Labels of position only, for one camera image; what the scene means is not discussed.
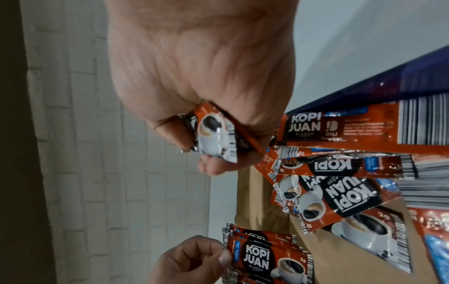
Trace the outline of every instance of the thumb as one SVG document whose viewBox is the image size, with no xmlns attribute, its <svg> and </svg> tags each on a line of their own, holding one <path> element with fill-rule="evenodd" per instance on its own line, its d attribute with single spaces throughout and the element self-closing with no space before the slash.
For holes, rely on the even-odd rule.
<svg viewBox="0 0 449 284">
<path fill-rule="evenodd" d="M 205 258 L 200 267 L 190 272 L 190 283 L 214 284 L 231 266 L 231 261 L 232 254 L 227 249 Z"/>
<path fill-rule="evenodd" d="M 178 116 L 162 120 L 147 120 L 146 122 L 157 134 L 179 148 L 189 149 L 195 141 L 194 133 Z"/>
</svg>

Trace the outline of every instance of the fingernail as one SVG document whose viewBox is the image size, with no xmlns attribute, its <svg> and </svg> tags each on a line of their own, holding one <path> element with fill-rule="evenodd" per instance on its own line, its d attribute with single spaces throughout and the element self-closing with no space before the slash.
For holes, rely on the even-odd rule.
<svg viewBox="0 0 449 284">
<path fill-rule="evenodd" d="M 218 257 L 218 261 L 220 262 L 220 265 L 222 267 L 228 267 L 232 261 L 231 252 L 229 250 L 225 249 Z"/>
</svg>

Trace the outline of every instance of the blue label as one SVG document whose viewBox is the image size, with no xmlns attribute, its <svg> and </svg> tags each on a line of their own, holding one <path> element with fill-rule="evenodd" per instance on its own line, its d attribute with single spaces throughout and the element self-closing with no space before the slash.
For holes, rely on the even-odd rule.
<svg viewBox="0 0 449 284">
<path fill-rule="evenodd" d="M 370 173 L 377 171 L 379 169 L 379 159 L 377 157 L 365 158 L 365 169 Z"/>
<path fill-rule="evenodd" d="M 425 235 L 424 240 L 441 284 L 449 284 L 449 243 L 432 235 Z"/>
<path fill-rule="evenodd" d="M 234 263 L 238 263 L 240 258 L 240 242 L 235 242 L 234 248 Z"/>
<path fill-rule="evenodd" d="M 345 116 L 357 116 L 368 112 L 368 107 L 360 107 L 354 109 L 346 109 L 340 111 L 329 111 L 324 114 L 326 117 L 345 117 Z"/>
<path fill-rule="evenodd" d="M 376 178 L 375 180 L 383 189 L 386 189 L 388 191 L 399 191 L 398 185 L 393 180 L 389 180 L 386 178 Z"/>
<path fill-rule="evenodd" d="M 312 152 L 325 152 L 325 151 L 335 151 L 335 149 L 326 149 L 326 148 L 310 148 Z"/>
</svg>

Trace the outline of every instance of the hand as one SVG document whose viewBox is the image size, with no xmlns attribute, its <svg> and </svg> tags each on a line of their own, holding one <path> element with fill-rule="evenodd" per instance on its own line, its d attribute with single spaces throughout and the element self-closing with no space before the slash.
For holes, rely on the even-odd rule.
<svg viewBox="0 0 449 284">
<path fill-rule="evenodd" d="M 150 284 L 214 284 L 229 268 L 230 251 L 217 240 L 195 236 L 164 253 Z"/>
<path fill-rule="evenodd" d="M 297 0 L 105 0 L 109 58 L 117 94 L 169 142 L 194 136 L 176 116 L 214 102 L 268 146 L 290 100 Z M 218 175 L 259 162 L 203 156 L 199 169 Z"/>
</svg>

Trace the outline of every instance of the white coffee cup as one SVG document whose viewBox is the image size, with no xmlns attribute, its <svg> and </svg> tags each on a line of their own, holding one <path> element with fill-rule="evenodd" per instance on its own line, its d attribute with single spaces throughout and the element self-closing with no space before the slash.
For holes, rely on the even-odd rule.
<svg viewBox="0 0 449 284">
<path fill-rule="evenodd" d="M 304 193 L 298 200 L 297 203 L 297 208 L 299 213 L 301 213 L 301 215 L 303 216 L 304 220 L 308 221 L 308 222 L 313 222 L 315 220 L 320 219 L 321 217 L 323 217 L 324 213 L 326 212 L 326 206 L 324 204 L 324 202 L 318 198 L 317 195 L 315 195 L 312 192 L 307 192 Z M 308 214 L 305 214 L 304 212 L 306 210 L 311 210 L 311 209 L 318 209 L 319 213 L 318 215 L 314 216 L 313 218 L 310 218 L 308 216 Z"/>
<path fill-rule="evenodd" d="M 284 262 L 284 261 L 291 261 L 291 262 L 298 264 L 302 268 L 303 272 L 297 273 L 297 272 L 291 272 L 289 270 L 286 270 L 284 268 L 285 264 L 282 265 L 282 262 Z M 294 259 L 287 258 L 287 257 L 283 257 L 283 258 L 279 259 L 277 262 L 277 270 L 278 270 L 278 273 L 279 273 L 279 276 L 281 277 L 281 279 L 288 284 L 302 284 L 305 282 L 304 281 L 304 278 L 305 278 L 304 265 L 302 265 L 300 262 L 298 262 Z"/>
<path fill-rule="evenodd" d="M 198 147 L 203 154 L 217 157 L 221 153 L 219 141 L 221 129 L 213 131 L 204 125 L 204 121 L 207 117 L 213 117 L 220 123 L 223 123 L 215 113 L 209 113 L 204 116 L 198 125 Z"/>
<path fill-rule="evenodd" d="M 359 213 L 360 215 L 363 215 L 366 218 L 373 219 L 375 222 L 380 224 L 385 228 L 383 231 L 383 234 L 378 234 L 376 232 L 373 232 L 369 230 L 367 227 L 356 227 L 350 223 L 354 224 L 355 215 L 348 217 L 346 219 L 343 219 L 341 221 L 341 228 L 343 230 L 344 236 L 349 241 L 353 242 L 354 244 L 358 245 L 361 248 L 367 249 L 373 253 L 381 253 L 385 250 L 388 250 L 390 247 L 391 242 L 391 228 L 390 226 L 386 225 L 382 220 L 367 215 Z"/>
<path fill-rule="evenodd" d="M 286 176 L 279 182 L 279 188 L 286 200 L 292 200 L 301 195 L 301 188 L 299 187 L 298 182 L 299 178 L 297 175 Z M 290 188 L 294 188 L 294 195 L 288 198 L 289 196 L 286 196 L 285 193 L 288 192 Z"/>
</svg>

